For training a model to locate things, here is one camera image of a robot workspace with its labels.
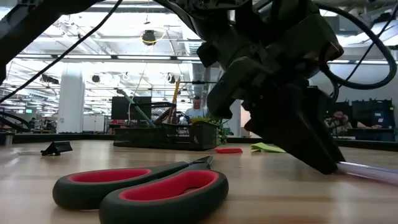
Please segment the plastic crate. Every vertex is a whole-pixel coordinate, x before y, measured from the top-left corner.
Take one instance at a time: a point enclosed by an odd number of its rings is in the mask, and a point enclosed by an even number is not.
[[[149,123],[144,117],[138,113],[134,106],[138,106],[144,114],[156,125],[164,124],[168,122],[170,110],[174,110],[175,104],[169,102],[155,102],[155,103],[136,103],[131,105],[130,109],[130,125],[129,128],[151,128]],[[171,123],[175,123],[175,113],[172,113],[170,119]]]
[[[158,128],[115,129],[114,146],[204,151],[217,146],[217,126],[162,124]]]

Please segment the person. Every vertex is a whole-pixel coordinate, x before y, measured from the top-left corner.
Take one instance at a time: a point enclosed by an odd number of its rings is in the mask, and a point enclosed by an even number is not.
[[[190,119],[192,118],[206,118],[207,109],[201,106],[201,98],[196,96],[193,99],[192,108],[187,109],[185,112]]]
[[[50,120],[44,120],[44,126],[46,130],[51,130],[52,129],[52,123]]]
[[[342,111],[335,111],[333,113],[332,118],[327,118],[325,120],[326,126],[332,130],[332,133],[335,135],[339,135],[341,133],[347,132],[348,129],[350,128],[373,128],[373,129],[378,129],[381,128],[380,125],[373,125],[371,127],[366,126],[365,124],[359,122],[359,121],[352,121],[354,125],[349,122],[348,116],[344,114]]]
[[[35,129],[36,128],[36,118],[32,118],[30,121],[29,121],[29,124],[30,124],[30,128],[31,129]]]

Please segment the scissors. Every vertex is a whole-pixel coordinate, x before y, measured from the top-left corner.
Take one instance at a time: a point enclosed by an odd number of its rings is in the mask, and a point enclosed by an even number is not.
[[[228,180],[210,170],[212,161],[206,156],[191,163],[70,174],[57,180],[52,195],[62,208],[99,209],[102,224],[193,223],[228,194]]]

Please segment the scissor blade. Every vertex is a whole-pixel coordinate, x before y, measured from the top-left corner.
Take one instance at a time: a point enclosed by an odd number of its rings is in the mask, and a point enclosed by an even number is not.
[[[212,162],[213,162],[213,156],[206,156],[206,157],[194,160],[192,162],[192,164],[207,163],[210,165]]]

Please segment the table surface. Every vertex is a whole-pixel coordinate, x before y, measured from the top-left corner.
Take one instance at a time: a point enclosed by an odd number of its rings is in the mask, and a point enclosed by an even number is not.
[[[63,210],[52,200],[55,181],[95,169],[145,167],[215,157],[212,169],[229,180],[222,206],[202,223],[397,223],[398,187],[348,175],[322,175],[288,154],[243,154],[113,147],[111,141],[72,141],[73,152],[59,157],[40,154],[48,143],[0,147],[1,224],[94,224],[98,212]],[[386,163],[398,169],[398,153],[342,149],[350,162]]]

